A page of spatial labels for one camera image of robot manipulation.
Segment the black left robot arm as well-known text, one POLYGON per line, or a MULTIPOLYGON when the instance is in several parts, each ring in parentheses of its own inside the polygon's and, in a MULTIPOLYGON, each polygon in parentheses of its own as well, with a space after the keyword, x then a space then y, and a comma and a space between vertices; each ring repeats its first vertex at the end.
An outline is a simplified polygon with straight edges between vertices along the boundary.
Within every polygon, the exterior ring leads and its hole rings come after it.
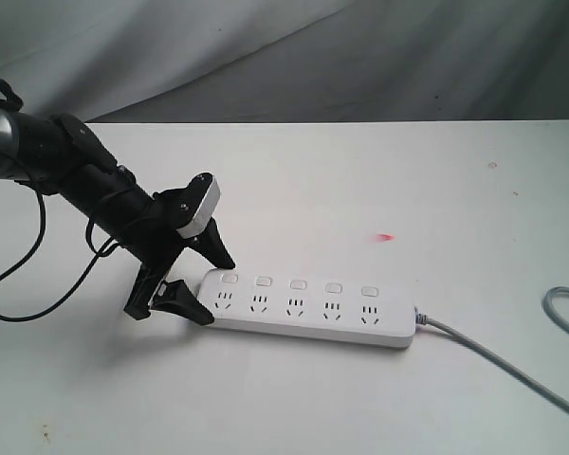
MULTIPOLYGON (((70 114, 39 118, 23 113, 23 100, 3 79, 0 94, 0 179, 32 189, 39 205, 34 244, 0 274, 0 282, 39 249, 46 233, 44 198, 59 194, 87 218, 91 264, 117 248, 139 260, 123 308, 127 315, 142 320, 160 311, 200 326, 212 324, 213 314, 184 281, 165 278, 186 248, 216 268, 235 267, 213 218, 221 195, 215 176, 200 173, 183 188, 148 194, 81 120, 70 114)), ((11 318, 0 313, 0 320, 11 318)))

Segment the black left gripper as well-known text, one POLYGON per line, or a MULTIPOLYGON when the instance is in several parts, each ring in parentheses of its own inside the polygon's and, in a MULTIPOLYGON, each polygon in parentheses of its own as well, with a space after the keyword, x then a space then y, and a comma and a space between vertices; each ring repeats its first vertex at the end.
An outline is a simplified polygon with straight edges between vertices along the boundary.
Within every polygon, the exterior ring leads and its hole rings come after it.
POLYGON ((211 311, 183 280, 162 281, 192 238, 193 250, 215 268, 236 267, 213 218, 199 234, 198 209, 199 192, 191 188, 169 189, 154 196, 134 189, 121 195, 121 244, 140 260, 124 306, 128 316, 146 319, 151 309, 180 316, 199 326, 213 324, 211 311))

